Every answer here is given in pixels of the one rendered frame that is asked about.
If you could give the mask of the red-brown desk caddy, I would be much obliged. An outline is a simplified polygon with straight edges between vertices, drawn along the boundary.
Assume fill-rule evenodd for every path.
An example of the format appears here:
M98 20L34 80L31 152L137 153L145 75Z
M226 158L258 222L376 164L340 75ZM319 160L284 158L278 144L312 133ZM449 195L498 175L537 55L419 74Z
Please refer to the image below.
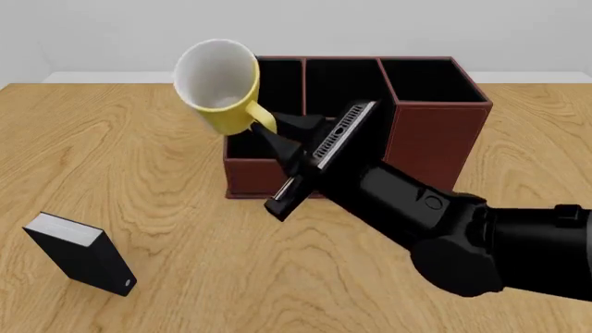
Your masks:
M259 105L336 117L349 102L380 103L383 160L451 191L492 102L452 57L262 56Z

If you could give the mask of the yellow and white mug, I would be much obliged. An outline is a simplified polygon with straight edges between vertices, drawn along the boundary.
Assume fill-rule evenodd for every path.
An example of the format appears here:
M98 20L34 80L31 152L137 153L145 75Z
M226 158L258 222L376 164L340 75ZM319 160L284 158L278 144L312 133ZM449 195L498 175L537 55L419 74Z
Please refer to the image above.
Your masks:
M261 73L253 52L229 39L187 49L173 71L179 98L220 135L236 135L257 122L278 132L276 119L258 104Z

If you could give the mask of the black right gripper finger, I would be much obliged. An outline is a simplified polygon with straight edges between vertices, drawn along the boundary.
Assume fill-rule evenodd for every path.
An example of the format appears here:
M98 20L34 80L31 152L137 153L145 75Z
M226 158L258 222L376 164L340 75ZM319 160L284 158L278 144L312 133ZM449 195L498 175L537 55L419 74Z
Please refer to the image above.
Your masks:
M252 124L251 131L278 162L287 177L293 177L298 173L304 155L300 143L284 138L262 124Z
M277 123L277 133L290 140L311 140L327 123L323 116L295 116L272 113Z

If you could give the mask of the black book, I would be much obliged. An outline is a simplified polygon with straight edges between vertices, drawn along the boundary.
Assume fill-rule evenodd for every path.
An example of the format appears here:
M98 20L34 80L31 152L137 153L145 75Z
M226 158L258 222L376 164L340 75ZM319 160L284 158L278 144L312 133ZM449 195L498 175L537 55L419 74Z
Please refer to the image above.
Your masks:
M137 279L103 229L41 212L24 231L70 279L128 296Z

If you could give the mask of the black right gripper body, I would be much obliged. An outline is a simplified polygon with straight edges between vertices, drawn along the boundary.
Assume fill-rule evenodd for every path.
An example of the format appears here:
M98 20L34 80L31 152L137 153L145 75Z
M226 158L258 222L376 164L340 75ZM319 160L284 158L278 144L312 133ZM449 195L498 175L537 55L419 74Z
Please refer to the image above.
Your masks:
M300 143L304 155L298 173L270 199L265 209L279 221L286 218L312 193L320 193L341 207L356 197L354 189L365 166L381 158L381 102L359 99L343 110L334 121L327 121L311 140Z

